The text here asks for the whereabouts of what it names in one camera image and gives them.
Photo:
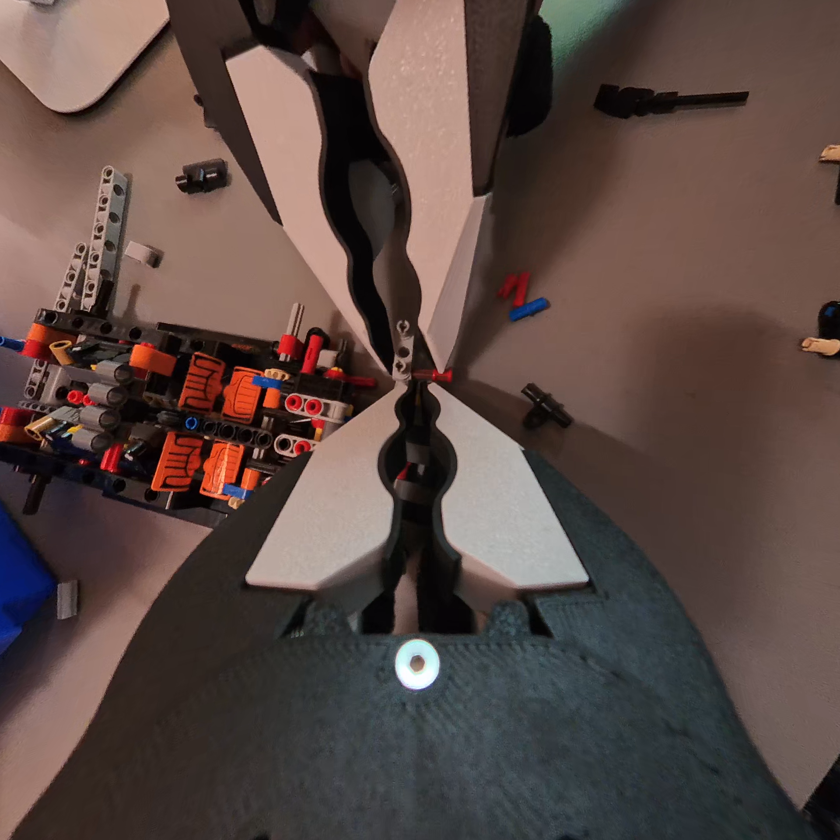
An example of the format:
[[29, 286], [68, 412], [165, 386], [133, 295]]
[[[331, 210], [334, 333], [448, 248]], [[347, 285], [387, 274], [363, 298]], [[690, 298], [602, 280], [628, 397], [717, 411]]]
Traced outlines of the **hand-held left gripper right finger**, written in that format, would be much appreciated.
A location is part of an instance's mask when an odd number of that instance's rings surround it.
[[489, 613], [520, 595], [579, 589], [590, 577], [523, 448], [438, 384], [435, 429], [455, 454], [444, 537], [460, 559], [456, 594]]

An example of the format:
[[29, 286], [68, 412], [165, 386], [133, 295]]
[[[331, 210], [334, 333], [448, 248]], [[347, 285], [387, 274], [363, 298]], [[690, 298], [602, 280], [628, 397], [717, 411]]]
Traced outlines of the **small grey lego subassembly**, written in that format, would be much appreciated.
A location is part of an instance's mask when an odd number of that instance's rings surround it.
[[434, 402], [427, 393], [430, 383], [450, 384], [451, 368], [438, 371], [429, 367], [428, 352], [420, 347], [421, 366], [414, 368], [415, 331], [407, 320], [395, 325], [395, 354], [393, 379], [406, 385], [402, 402], [406, 430], [403, 437], [406, 464], [394, 480], [396, 495], [406, 503], [431, 507], [440, 483], [439, 467], [433, 451]]

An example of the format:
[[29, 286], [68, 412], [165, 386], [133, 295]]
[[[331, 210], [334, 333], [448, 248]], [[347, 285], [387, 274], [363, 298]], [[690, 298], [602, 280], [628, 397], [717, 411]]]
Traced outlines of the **orange and black lego chassis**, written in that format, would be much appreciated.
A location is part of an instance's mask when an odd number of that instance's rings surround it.
[[2, 464], [28, 479], [35, 515], [62, 480], [147, 511], [214, 528], [292, 460], [354, 415], [373, 377], [350, 349], [292, 307], [278, 341], [113, 313], [130, 178], [101, 170], [88, 241], [70, 258], [51, 308], [2, 361], [26, 360], [21, 399], [2, 406]]

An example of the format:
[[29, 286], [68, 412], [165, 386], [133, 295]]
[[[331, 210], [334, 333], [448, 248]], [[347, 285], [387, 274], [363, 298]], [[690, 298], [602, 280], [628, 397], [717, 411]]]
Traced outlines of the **blue box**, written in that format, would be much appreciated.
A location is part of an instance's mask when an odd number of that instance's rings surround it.
[[1, 506], [1, 654], [21, 634], [57, 587], [23, 530]]

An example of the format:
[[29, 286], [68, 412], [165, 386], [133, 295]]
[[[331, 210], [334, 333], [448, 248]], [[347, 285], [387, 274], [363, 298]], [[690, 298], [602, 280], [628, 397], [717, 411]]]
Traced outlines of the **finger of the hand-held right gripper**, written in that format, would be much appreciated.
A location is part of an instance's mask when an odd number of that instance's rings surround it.
[[289, 240], [384, 373], [392, 330], [350, 193], [354, 141], [374, 140], [361, 86], [258, 45], [226, 61]]
[[473, 186], [464, 2], [396, 2], [374, 50], [375, 119], [407, 187], [418, 327], [443, 370], [456, 345], [488, 196]]

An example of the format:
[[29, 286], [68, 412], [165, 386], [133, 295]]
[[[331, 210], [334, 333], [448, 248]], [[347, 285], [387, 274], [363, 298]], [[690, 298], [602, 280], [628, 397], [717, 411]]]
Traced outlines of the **black lego pin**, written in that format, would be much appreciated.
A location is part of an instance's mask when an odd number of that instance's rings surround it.
[[531, 403], [531, 407], [521, 421], [521, 425], [528, 430], [536, 430], [548, 422], [560, 428], [568, 428], [574, 422], [564, 406], [548, 392], [534, 383], [528, 383], [521, 389], [521, 394]]

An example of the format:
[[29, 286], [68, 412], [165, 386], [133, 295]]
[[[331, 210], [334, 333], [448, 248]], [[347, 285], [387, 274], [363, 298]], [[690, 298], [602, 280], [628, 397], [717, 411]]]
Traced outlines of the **black lego connector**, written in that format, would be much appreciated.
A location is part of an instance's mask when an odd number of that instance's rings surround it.
[[187, 195], [212, 193], [228, 186], [228, 164], [223, 159], [184, 164], [175, 185]]

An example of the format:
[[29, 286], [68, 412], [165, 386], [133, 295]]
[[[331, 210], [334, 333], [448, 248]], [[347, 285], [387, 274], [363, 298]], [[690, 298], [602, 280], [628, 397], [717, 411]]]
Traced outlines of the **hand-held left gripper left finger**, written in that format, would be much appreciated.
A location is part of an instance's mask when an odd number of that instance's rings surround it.
[[400, 428], [393, 389], [311, 454], [245, 576], [248, 585], [298, 592], [359, 613], [384, 588], [394, 500], [381, 477], [385, 444]]

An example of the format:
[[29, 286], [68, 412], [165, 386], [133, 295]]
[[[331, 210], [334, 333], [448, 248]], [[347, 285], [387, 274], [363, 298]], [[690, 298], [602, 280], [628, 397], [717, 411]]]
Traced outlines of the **black lego spring assembly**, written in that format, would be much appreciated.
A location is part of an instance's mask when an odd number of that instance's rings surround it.
[[[819, 162], [836, 166], [839, 175], [839, 144], [829, 144], [820, 153]], [[827, 359], [839, 358], [839, 300], [829, 301], [821, 307], [816, 321], [817, 335], [803, 339], [800, 350]]]

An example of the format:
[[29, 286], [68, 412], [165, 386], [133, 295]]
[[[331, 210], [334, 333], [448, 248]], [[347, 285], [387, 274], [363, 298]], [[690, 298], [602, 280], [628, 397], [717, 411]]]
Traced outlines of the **black lego axle piece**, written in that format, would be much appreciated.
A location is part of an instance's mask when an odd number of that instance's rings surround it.
[[749, 91], [679, 94], [650, 88], [620, 87], [602, 84], [595, 95], [595, 110], [616, 119], [668, 114], [680, 110], [739, 107], [746, 103]]

